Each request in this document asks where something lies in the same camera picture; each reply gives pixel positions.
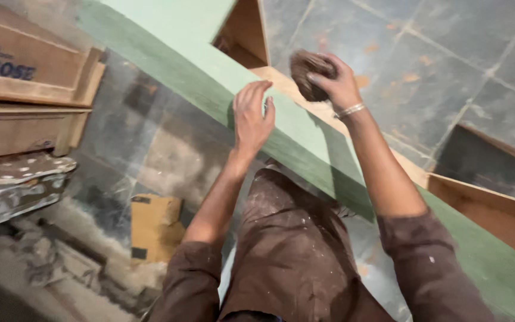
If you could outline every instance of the forearm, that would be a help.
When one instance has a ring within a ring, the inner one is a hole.
[[[250,162],[251,159],[239,156],[236,150],[230,152],[228,161],[188,226],[182,242],[201,241],[216,247],[223,245]]]
[[[426,204],[410,177],[396,161],[368,109],[343,118],[367,185],[380,216],[419,216]]]

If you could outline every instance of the left hand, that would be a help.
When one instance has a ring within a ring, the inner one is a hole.
[[[275,106],[271,96],[265,103],[265,116],[261,114],[263,95],[272,85],[270,81],[252,82],[233,98],[236,121],[236,146],[233,152],[248,163],[257,155],[275,127]]]

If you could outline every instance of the brown shirt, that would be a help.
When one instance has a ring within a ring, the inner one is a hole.
[[[414,321],[494,320],[432,213],[378,224]],[[339,218],[273,170],[250,189],[221,309],[220,270],[218,249],[179,245],[150,321],[393,321],[361,283]]]

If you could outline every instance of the tiled floor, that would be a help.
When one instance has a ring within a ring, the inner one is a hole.
[[[333,52],[389,144],[421,167],[458,123],[515,146],[515,1],[261,0],[272,64]]]

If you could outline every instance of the silver bracelet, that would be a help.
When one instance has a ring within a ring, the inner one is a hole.
[[[337,120],[340,120],[343,116],[347,116],[348,114],[353,114],[355,112],[359,112],[360,110],[362,110],[365,107],[366,106],[364,105],[364,103],[361,102],[359,104],[356,104],[356,105],[353,105],[353,106],[347,108],[346,110],[344,110],[340,113],[335,112],[333,114],[333,117]]]

